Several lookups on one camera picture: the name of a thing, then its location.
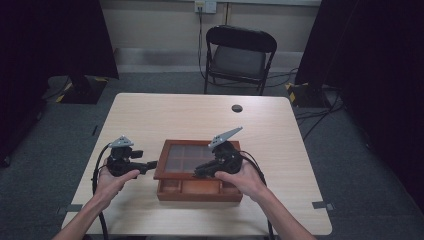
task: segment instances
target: wooden table top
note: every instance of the wooden table top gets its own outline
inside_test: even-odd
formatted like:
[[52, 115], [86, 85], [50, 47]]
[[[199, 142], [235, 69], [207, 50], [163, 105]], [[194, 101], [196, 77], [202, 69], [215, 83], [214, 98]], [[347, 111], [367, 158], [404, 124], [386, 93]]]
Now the wooden table top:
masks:
[[[243, 111], [236, 113], [238, 104]], [[332, 226], [322, 201], [291, 105], [283, 97], [121, 93], [115, 98], [72, 204], [92, 197], [91, 178], [102, 148], [125, 135], [144, 156], [158, 160], [166, 139], [207, 140], [236, 127], [230, 138], [255, 157], [268, 187], [314, 235]], [[110, 234], [174, 236], [266, 236], [267, 221], [249, 197], [237, 203], [165, 202], [156, 196], [154, 170], [129, 181], [103, 212]], [[65, 226], [76, 213], [68, 213]], [[97, 219], [90, 234], [101, 234]]]

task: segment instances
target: wooden box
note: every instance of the wooden box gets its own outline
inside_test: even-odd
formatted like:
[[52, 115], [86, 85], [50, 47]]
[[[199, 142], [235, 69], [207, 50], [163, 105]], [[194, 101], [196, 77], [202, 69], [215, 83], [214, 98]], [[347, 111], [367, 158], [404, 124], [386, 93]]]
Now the wooden box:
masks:
[[[215, 157], [209, 141], [166, 140], [154, 174], [161, 201], [240, 202], [243, 194], [231, 183], [193, 177], [194, 169]], [[231, 141], [240, 150], [237, 141]]]

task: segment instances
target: monitor stand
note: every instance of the monitor stand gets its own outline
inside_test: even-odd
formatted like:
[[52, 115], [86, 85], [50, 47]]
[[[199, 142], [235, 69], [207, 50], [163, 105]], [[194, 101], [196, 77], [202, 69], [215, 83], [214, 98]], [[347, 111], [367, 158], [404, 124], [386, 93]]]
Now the monitor stand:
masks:
[[97, 104], [107, 84], [105, 79], [87, 78], [84, 75], [69, 75], [72, 84], [56, 100], [58, 103]]
[[286, 85], [290, 102], [295, 107], [301, 108], [330, 108], [331, 104], [320, 87], [302, 84]]

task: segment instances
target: chair backrest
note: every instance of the chair backrest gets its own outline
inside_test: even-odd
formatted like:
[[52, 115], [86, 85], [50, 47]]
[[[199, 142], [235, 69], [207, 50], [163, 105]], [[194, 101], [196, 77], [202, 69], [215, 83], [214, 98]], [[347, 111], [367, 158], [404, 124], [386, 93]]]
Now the chair backrest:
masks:
[[210, 43], [219, 46], [244, 50], [274, 53], [277, 42], [266, 32], [228, 25], [212, 27], [206, 33], [208, 47]]

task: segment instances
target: forearm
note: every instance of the forearm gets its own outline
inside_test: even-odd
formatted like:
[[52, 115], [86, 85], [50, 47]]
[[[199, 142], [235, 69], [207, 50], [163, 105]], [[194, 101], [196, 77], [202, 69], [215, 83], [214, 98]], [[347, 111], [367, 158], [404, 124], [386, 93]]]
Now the forearm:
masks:
[[104, 203], [93, 197], [53, 240], [82, 239], [91, 224], [104, 209]]
[[315, 239], [268, 188], [262, 190], [257, 202], [281, 239]]

